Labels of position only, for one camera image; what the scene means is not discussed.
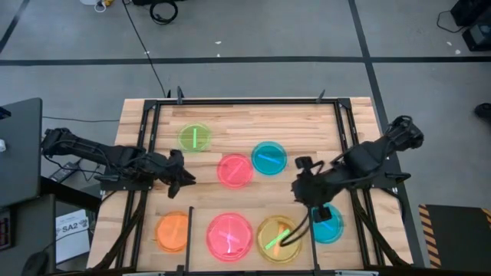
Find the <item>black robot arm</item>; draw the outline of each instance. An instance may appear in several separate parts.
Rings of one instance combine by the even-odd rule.
[[[331,219],[331,212],[323,205],[330,202],[343,189],[365,189],[371,187],[372,181],[383,170],[386,158],[397,151],[416,149],[423,144],[423,134],[413,125],[408,116],[400,116],[390,124],[386,133],[374,142],[363,142],[355,145],[345,153],[331,161],[332,168],[321,172],[324,161],[313,163],[311,157],[303,156],[295,160],[296,166],[302,171],[292,183],[295,201],[309,208],[316,207],[314,220],[322,222]],[[382,250],[393,265],[407,265],[389,246],[377,227],[368,218],[359,199],[354,197],[354,212],[361,218],[371,234],[380,243]],[[291,244],[293,231],[280,243],[281,246]]]
[[[181,186],[196,184],[195,177],[184,169],[183,154],[176,149],[169,158],[159,153],[147,153],[134,146],[107,146],[75,136],[66,128],[46,130],[41,143],[42,154],[52,156],[74,155],[106,166],[101,182],[152,182],[159,179],[170,186],[168,196],[174,198]]]

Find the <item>gray floor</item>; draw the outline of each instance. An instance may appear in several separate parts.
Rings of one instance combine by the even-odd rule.
[[[357,0],[371,56],[491,55],[469,52],[460,34],[436,27],[438,12],[455,2]],[[0,2],[0,37],[20,5]],[[152,58],[361,56],[347,0],[188,0],[178,6],[179,17],[168,26],[155,25],[144,8],[128,7]],[[456,28],[448,15],[441,24]],[[120,1],[98,14],[78,0],[31,0],[0,53],[0,60],[145,57]],[[399,155],[403,170],[413,175],[407,181],[410,204],[491,208],[491,129],[472,114],[490,101],[491,64],[374,68],[389,120],[411,115],[426,136],[422,149]],[[158,64],[156,70],[166,89],[180,85],[187,97],[317,96],[323,89],[332,97],[372,96],[362,63]],[[2,66],[0,89],[0,104],[41,97],[44,115],[87,120],[118,119],[125,98],[162,95],[149,65],[129,64]],[[43,128],[62,126],[102,143],[112,143],[117,131],[117,123],[43,120]],[[54,170],[42,163],[43,175]],[[80,175],[68,184],[88,185]]]

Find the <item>pink petri dish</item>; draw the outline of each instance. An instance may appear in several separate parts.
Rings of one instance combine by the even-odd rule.
[[[209,252],[220,261],[238,261],[252,247],[252,227],[239,214],[221,214],[208,226],[206,245]]]
[[[216,174],[225,187],[239,189],[251,182],[254,168],[248,157],[230,154],[220,160]]]

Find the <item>black stand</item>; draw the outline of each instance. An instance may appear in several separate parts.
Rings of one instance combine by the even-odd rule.
[[[99,205],[101,204],[101,199],[89,195],[85,192],[72,189],[68,186],[60,184],[56,181],[48,179],[46,177],[41,177],[41,195],[52,194],[56,200],[75,205],[82,209],[87,209],[92,212],[99,212]]]

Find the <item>wooden tabletop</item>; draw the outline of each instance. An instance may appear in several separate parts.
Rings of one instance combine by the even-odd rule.
[[[116,144],[135,146],[143,111],[144,99],[126,100],[117,131]],[[374,109],[369,97],[352,97],[354,121],[360,143],[376,140],[380,136]],[[150,111],[144,146],[147,148],[153,118]],[[345,128],[347,117],[343,113]],[[241,270],[305,270],[313,268],[310,235],[302,238],[302,249],[289,263],[276,264],[259,254],[254,244],[240,261],[221,262],[214,258],[206,246],[206,230],[209,223],[225,212],[236,212],[252,226],[254,232],[264,219],[271,215],[288,216],[299,223],[305,215],[305,207],[293,202],[291,183],[298,170],[295,158],[311,156],[314,162],[327,163],[341,153],[337,124],[332,105],[215,105],[215,106],[164,106],[160,111],[155,151],[169,154],[179,149],[178,134],[189,123],[204,123],[210,128],[210,145],[201,153],[184,153],[185,167],[197,178],[194,186],[183,187],[175,199],[167,198],[167,186],[155,182],[149,193],[140,256],[139,271],[175,271],[184,265],[186,252],[168,253],[157,246],[155,228],[160,218],[173,211],[187,213],[193,206],[191,271],[241,271]],[[254,172],[251,183],[241,189],[227,189],[216,175],[219,161],[229,154],[251,156],[262,141],[280,143],[288,153],[288,165],[276,176],[264,176]],[[377,189],[371,190],[377,225],[382,235],[407,262],[412,262],[409,245],[395,198]],[[92,242],[88,267],[93,267],[107,253],[120,234],[127,192],[116,192],[101,206]],[[316,243],[318,263],[321,269],[363,268],[358,237],[354,225],[354,213],[350,196],[346,191],[337,195],[331,203],[342,214],[344,233],[333,244]],[[371,263],[376,264],[371,236],[365,228]],[[125,265],[130,263],[133,235],[127,243]]]

